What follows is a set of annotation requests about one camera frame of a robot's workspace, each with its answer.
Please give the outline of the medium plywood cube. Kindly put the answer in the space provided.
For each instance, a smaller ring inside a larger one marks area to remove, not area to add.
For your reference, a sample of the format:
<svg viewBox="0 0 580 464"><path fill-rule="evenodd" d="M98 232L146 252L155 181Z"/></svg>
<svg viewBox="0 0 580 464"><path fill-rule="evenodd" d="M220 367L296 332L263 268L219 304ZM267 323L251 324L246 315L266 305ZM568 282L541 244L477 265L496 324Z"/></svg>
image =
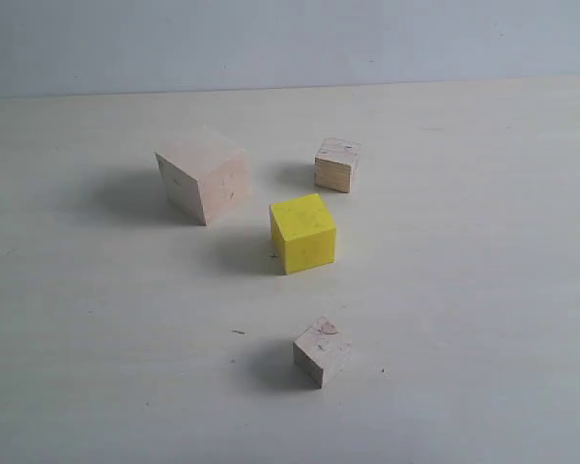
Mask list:
<svg viewBox="0 0 580 464"><path fill-rule="evenodd" d="M357 174L362 148L357 142L325 138L314 158L315 185L349 193Z"/></svg>

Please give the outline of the large pale wooden cube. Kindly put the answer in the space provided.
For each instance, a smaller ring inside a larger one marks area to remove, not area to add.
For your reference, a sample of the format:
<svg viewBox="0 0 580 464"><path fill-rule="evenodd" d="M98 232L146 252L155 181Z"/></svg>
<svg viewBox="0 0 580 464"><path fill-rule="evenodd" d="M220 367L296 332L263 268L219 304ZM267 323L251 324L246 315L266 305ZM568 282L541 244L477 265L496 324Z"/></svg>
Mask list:
<svg viewBox="0 0 580 464"><path fill-rule="evenodd" d="M249 198L247 151L207 126L155 151L168 199L208 225Z"/></svg>

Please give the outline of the yellow cube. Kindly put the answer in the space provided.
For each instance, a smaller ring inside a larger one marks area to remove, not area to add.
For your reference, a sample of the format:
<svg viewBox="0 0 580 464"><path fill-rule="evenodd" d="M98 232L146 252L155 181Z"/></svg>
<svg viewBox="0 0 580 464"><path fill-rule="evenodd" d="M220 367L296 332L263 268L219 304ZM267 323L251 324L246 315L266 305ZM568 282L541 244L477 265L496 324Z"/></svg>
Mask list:
<svg viewBox="0 0 580 464"><path fill-rule="evenodd" d="M335 260L336 224L318 193L269 207L271 236L286 275Z"/></svg>

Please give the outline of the small wooden cube with knot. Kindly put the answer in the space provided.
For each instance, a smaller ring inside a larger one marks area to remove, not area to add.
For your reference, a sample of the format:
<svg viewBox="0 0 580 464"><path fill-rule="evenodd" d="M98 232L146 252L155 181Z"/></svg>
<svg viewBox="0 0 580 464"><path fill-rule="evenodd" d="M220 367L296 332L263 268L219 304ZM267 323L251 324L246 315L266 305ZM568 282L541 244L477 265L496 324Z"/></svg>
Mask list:
<svg viewBox="0 0 580 464"><path fill-rule="evenodd" d="M320 317L294 340L292 352L300 371L316 389L323 389L349 360L351 342L333 322Z"/></svg>

